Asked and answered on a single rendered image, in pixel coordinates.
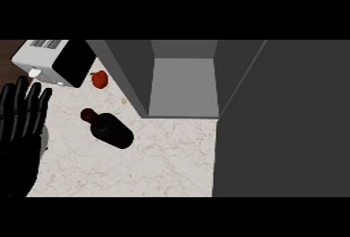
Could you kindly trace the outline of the grey open cabinet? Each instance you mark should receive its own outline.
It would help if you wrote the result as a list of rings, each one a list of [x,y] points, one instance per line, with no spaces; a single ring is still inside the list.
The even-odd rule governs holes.
[[[90,40],[139,116],[218,119],[263,40]]]

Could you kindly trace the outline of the red bell pepper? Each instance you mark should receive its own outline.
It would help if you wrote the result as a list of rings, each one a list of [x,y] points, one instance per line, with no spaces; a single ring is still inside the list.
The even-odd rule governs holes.
[[[91,72],[90,76],[91,76],[91,83],[93,83],[94,87],[97,89],[103,89],[105,86],[108,85],[106,72],[103,70],[100,70],[99,72]]]

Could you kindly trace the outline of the dark grey cabinet door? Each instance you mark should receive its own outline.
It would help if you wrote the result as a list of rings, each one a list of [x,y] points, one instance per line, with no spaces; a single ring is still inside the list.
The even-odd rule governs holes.
[[[350,41],[270,41],[217,122],[215,196],[350,195]]]

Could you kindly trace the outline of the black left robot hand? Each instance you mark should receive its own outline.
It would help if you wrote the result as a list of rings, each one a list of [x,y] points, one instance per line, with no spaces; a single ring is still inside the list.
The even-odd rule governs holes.
[[[25,198],[37,181],[51,89],[20,76],[0,92],[0,197]]]

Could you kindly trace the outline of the white microwave with black door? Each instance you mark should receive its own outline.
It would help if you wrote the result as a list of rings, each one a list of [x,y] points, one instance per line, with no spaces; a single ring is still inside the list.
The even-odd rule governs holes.
[[[79,88],[96,60],[85,40],[25,40],[10,62],[40,82]]]

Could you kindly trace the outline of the dark red wine bottle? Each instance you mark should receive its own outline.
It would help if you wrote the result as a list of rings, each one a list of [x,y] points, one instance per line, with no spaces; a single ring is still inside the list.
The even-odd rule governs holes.
[[[97,114],[91,108],[85,108],[81,111],[81,119],[90,124],[91,134],[99,140],[118,149],[131,145],[134,134],[110,113]]]

